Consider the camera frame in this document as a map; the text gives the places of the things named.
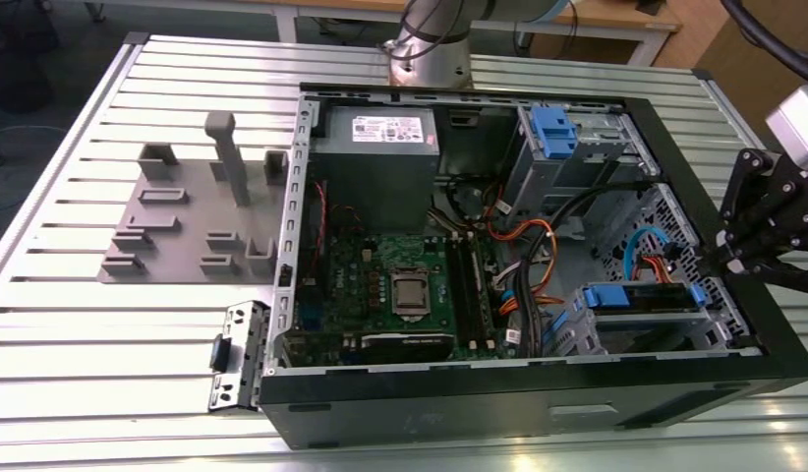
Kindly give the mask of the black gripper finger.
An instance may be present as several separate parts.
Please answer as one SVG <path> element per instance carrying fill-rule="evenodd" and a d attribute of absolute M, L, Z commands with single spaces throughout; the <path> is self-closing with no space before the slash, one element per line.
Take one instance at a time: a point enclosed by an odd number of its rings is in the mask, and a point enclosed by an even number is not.
<path fill-rule="evenodd" d="M 808 268 L 785 263 L 777 257 L 741 260 L 721 249 L 703 253 L 701 267 L 709 272 L 748 276 L 764 284 L 808 293 Z"/>
<path fill-rule="evenodd" d="M 776 245 L 773 217 L 797 194 L 791 180 L 769 187 L 780 155 L 744 148 L 735 161 L 720 207 L 724 230 L 716 246 L 728 256 L 749 256 Z"/>

